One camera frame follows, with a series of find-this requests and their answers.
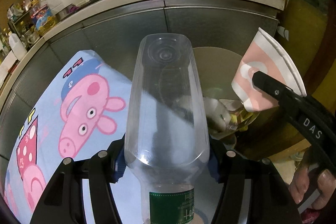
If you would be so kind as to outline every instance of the plastic bottle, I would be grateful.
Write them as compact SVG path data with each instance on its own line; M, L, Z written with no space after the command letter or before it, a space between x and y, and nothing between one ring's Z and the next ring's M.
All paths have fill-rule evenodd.
M191 222L194 181L209 160L209 137L194 54L185 36L153 34L142 40L124 152L140 181L144 223Z
M15 57L19 61L21 61L27 54L26 48L23 46L21 40L19 39L16 33L12 33L9 36L9 45L11 46Z

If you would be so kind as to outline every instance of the white polka dot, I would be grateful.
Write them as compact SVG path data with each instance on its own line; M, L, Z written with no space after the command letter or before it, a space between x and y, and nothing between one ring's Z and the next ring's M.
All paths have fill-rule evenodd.
M30 132L29 132L29 138L30 139L32 139L34 137L35 130L36 130L36 127L32 126L31 129L30 129Z

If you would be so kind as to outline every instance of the silver rivet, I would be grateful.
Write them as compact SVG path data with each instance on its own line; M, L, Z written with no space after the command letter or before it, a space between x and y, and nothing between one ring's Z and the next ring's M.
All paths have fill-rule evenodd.
M269 165L271 163L270 159L268 158L263 158L261 161L263 162L263 164L266 164L266 165Z
M228 152L226 152L226 155L230 158L233 158L236 156L236 152L229 150Z
M64 163L65 165L71 163L71 158L65 158L65 159L63 160L63 163Z
M105 151L105 150L102 150L102 151L100 151L99 153L98 153L98 157L99 158L104 158L104 157L106 157L107 156L107 151Z

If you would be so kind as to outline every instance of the cartoon pig eye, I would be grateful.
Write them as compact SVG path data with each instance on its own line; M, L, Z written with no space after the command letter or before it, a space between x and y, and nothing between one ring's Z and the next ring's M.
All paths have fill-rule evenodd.
M86 116L89 119L92 119L96 115L96 109L95 108L90 108L89 111L87 112Z
M78 134L83 136L83 135L85 135L86 132L87 132L87 125L86 125L86 123L83 123L79 126Z

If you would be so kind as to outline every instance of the green label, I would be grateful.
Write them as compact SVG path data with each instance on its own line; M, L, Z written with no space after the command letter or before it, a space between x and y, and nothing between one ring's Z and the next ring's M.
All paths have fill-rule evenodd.
M151 224L184 224L194 218L194 189L179 193L149 193Z

